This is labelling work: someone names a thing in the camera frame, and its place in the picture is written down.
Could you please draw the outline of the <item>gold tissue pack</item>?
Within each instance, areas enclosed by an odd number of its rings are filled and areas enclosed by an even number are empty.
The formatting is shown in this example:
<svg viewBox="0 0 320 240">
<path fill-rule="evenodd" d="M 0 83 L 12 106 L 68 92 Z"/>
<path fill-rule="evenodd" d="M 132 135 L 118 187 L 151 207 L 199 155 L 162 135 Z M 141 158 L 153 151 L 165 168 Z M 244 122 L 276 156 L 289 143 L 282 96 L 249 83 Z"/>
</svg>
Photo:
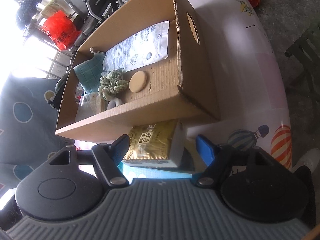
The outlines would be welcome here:
<svg viewBox="0 0 320 240">
<path fill-rule="evenodd" d="M 177 168 L 182 160 L 186 133 L 178 119 L 133 127 L 123 162 L 131 167 Z"/>
</svg>

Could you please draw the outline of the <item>white tape roll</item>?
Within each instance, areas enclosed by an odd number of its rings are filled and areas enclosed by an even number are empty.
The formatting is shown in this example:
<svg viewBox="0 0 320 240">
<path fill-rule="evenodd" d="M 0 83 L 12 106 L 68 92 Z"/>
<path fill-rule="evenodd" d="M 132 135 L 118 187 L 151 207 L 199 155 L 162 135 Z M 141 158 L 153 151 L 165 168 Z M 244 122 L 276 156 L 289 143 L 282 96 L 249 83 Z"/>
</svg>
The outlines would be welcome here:
<svg viewBox="0 0 320 240">
<path fill-rule="evenodd" d="M 122 104 L 123 104 L 123 102 L 119 98 L 113 98 L 108 102 L 107 110 L 113 109 L 113 108 L 118 107 Z"/>
</svg>

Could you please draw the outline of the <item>cotton swab packet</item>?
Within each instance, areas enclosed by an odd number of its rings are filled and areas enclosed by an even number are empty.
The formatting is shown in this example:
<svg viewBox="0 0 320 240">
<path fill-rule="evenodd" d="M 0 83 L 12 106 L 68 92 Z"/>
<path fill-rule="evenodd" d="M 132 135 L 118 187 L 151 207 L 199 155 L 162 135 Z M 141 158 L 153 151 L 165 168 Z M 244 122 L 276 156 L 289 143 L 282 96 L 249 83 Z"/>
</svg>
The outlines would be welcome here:
<svg viewBox="0 0 320 240">
<path fill-rule="evenodd" d="M 84 94 L 80 98 L 78 110 L 75 116 L 75 122 L 99 114 L 105 111 L 106 108 L 107 102 L 99 96 L 98 92 Z"/>
</svg>

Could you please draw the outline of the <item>green fabric scrunchie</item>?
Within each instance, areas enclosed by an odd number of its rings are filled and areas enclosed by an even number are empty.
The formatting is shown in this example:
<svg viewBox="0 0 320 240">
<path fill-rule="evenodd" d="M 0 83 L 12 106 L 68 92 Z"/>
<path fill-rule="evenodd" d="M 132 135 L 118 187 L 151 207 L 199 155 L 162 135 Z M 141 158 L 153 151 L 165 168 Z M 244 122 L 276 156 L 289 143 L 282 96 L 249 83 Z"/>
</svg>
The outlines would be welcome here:
<svg viewBox="0 0 320 240">
<path fill-rule="evenodd" d="M 121 69 L 101 73 L 98 94 L 102 99 L 110 101 L 128 88 L 129 82 L 124 79 L 123 74 Z"/>
</svg>

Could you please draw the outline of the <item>beige round powder puff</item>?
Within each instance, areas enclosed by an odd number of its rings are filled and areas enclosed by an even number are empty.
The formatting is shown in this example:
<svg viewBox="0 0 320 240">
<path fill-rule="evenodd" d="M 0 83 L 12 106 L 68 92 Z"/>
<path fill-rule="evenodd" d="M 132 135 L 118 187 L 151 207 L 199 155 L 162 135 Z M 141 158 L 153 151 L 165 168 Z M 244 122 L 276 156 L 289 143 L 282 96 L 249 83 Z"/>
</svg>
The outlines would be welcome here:
<svg viewBox="0 0 320 240">
<path fill-rule="evenodd" d="M 129 81 L 129 90 L 132 93 L 138 93 L 144 89 L 147 83 L 147 73 L 145 71 L 138 71 L 131 77 Z"/>
</svg>

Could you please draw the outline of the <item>teal checked cloth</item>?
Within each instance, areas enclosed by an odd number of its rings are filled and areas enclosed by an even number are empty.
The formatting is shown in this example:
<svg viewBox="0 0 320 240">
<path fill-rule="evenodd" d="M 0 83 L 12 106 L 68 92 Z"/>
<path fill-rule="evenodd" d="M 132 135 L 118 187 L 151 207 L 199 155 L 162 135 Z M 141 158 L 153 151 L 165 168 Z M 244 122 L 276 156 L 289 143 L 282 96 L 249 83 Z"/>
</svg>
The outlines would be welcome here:
<svg viewBox="0 0 320 240">
<path fill-rule="evenodd" d="M 74 67 L 74 72 L 80 85 L 86 93 L 97 92 L 100 86 L 101 73 L 103 69 L 103 60 L 105 54 L 94 53 L 92 59 L 82 62 Z"/>
</svg>

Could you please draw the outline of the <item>surgical mask plastic bag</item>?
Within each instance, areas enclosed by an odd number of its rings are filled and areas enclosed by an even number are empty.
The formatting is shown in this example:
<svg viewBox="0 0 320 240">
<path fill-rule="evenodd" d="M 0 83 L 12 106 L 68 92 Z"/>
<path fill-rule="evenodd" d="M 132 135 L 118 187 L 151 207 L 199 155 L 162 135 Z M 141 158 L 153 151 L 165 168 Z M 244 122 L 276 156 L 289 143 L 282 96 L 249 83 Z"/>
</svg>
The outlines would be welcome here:
<svg viewBox="0 0 320 240">
<path fill-rule="evenodd" d="M 104 71 L 129 72 L 168 58 L 169 27 L 169 21 L 154 24 L 109 49 L 103 60 Z"/>
</svg>

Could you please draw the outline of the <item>blue bandage box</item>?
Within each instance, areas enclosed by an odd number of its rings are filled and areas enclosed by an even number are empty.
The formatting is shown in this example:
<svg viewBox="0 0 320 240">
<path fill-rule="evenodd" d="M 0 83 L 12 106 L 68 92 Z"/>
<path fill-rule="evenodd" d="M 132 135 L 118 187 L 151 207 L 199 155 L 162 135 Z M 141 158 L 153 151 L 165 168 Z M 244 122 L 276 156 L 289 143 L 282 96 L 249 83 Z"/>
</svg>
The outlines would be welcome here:
<svg viewBox="0 0 320 240">
<path fill-rule="evenodd" d="M 119 170 L 131 182 L 135 178 L 144 179 L 181 179 L 191 178 L 195 172 L 194 165 L 180 165 L 178 168 L 131 167 L 121 162 Z"/>
</svg>

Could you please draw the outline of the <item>grey patterned blanket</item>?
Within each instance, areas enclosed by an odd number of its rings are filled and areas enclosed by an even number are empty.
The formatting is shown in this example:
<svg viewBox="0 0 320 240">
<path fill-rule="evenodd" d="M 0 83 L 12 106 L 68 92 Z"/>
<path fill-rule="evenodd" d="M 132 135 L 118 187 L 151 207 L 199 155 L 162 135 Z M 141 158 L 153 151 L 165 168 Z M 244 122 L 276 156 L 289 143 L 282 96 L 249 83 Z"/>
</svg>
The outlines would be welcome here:
<svg viewBox="0 0 320 240">
<path fill-rule="evenodd" d="M 49 103 L 57 80 L 8 77 L 1 85 L 1 192 L 15 188 L 54 153 L 73 143 L 55 134 Z"/>
</svg>

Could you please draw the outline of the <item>cardboard box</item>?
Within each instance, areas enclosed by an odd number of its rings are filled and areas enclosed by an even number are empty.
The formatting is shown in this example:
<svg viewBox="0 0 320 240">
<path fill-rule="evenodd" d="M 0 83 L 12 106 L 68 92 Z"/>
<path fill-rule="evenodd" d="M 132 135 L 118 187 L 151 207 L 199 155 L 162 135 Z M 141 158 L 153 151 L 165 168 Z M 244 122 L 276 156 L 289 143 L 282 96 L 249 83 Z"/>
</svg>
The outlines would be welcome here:
<svg viewBox="0 0 320 240">
<path fill-rule="evenodd" d="M 81 45 L 74 65 L 91 62 L 92 49 L 105 53 L 104 71 L 120 68 L 127 81 L 143 71 L 146 85 L 140 92 L 120 92 L 121 105 L 77 120 L 79 78 L 72 69 L 57 135 L 101 142 L 117 139 L 135 126 L 166 120 L 194 126 L 220 119 L 212 68 L 188 0 L 129 0 Z"/>
</svg>

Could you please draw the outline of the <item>red plastic bag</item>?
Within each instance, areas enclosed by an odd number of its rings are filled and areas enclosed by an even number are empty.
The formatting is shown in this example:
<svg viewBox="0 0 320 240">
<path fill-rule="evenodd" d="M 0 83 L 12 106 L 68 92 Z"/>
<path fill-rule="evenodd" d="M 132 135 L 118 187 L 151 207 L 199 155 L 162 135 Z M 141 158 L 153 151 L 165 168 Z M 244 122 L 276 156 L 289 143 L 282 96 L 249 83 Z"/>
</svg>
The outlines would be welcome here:
<svg viewBox="0 0 320 240">
<path fill-rule="evenodd" d="M 71 48 L 80 35 L 74 23 L 61 10 L 44 22 L 42 30 L 50 37 L 59 51 Z"/>
</svg>

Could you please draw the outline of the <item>green folding stool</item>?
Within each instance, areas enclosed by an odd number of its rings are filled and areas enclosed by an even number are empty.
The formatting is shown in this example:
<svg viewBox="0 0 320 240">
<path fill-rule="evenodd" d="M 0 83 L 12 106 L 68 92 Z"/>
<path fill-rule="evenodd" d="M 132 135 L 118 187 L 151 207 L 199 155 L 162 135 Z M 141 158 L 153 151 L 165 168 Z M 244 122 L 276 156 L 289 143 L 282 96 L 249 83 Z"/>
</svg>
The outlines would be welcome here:
<svg viewBox="0 0 320 240">
<path fill-rule="evenodd" d="M 287 48 L 285 56 L 294 56 L 303 66 L 303 71 L 285 88 L 313 101 L 319 102 L 319 94 L 314 85 L 319 87 L 319 21 L 310 24 L 308 29 Z M 296 86 L 306 79 L 309 91 L 299 90 Z"/>
</svg>

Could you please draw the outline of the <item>wheelchair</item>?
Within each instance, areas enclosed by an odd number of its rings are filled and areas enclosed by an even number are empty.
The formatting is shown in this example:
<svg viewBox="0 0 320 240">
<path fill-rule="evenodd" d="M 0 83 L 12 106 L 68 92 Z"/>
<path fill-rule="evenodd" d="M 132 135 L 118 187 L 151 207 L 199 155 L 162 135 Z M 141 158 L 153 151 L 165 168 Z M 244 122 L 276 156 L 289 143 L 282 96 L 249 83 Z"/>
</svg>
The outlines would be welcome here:
<svg viewBox="0 0 320 240">
<path fill-rule="evenodd" d="M 71 47 L 75 54 L 84 41 L 107 20 L 116 10 L 129 0 L 64 0 L 74 11 L 69 19 L 80 32 Z"/>
</svg>

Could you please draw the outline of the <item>blue hanging cloth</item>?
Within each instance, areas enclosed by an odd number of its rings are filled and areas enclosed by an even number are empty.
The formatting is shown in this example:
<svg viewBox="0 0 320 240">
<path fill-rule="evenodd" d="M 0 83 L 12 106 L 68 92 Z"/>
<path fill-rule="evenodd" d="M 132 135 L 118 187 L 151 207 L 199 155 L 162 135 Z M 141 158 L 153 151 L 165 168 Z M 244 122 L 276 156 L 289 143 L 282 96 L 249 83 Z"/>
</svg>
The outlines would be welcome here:
<svg viewBox="0 0 320 240">
<path fill-rule="evenodd" d="M 16 22 L 19 29 L 24 30 L 37 14 L 37 6 L 42 0 L 21 0 L 20 8 L 16 14 Z"/>
</svg>

